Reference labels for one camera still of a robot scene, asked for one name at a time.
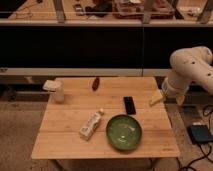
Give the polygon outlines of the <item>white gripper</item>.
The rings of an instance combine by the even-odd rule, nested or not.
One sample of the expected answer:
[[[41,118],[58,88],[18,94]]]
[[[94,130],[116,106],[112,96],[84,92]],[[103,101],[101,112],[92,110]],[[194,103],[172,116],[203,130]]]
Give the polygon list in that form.
[[[166,97],[176,98],[178,106],[181,106],[189,89],[189,82],[179,77],[168,76],[164,79],[161,88]],[[154,106],[163,102],[165,100],[164,94],[161,91],[156,91],[149,100],[149,105]]]

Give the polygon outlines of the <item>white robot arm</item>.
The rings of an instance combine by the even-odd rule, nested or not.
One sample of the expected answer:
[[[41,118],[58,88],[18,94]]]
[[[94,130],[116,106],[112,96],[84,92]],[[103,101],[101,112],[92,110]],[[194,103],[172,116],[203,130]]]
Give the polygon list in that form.
[[[174,98],[182,105],[189,85],[195,82],[213,95],[213,52],[205,46],[182,48],[170,56],[171,71],[149,100],[152,107],[166,99]]]

